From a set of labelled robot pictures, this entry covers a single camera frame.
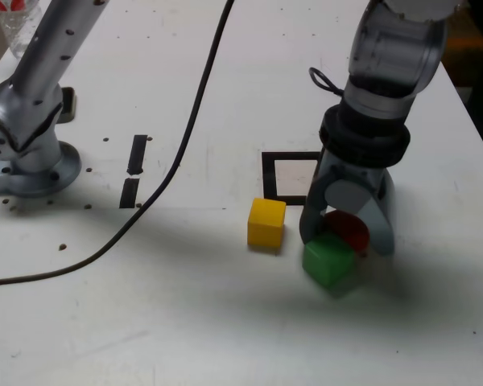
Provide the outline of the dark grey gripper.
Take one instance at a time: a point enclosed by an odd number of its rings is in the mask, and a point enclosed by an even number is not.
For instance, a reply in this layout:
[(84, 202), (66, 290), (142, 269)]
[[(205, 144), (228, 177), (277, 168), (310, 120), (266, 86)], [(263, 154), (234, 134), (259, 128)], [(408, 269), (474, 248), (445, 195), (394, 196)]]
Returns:
[(328, 206), (361, 220), (376, 253), (394, 254), (394, 184), (386, 169), (356, 166), (324, 150), (299, 221), (304, 244), (320, 233)]

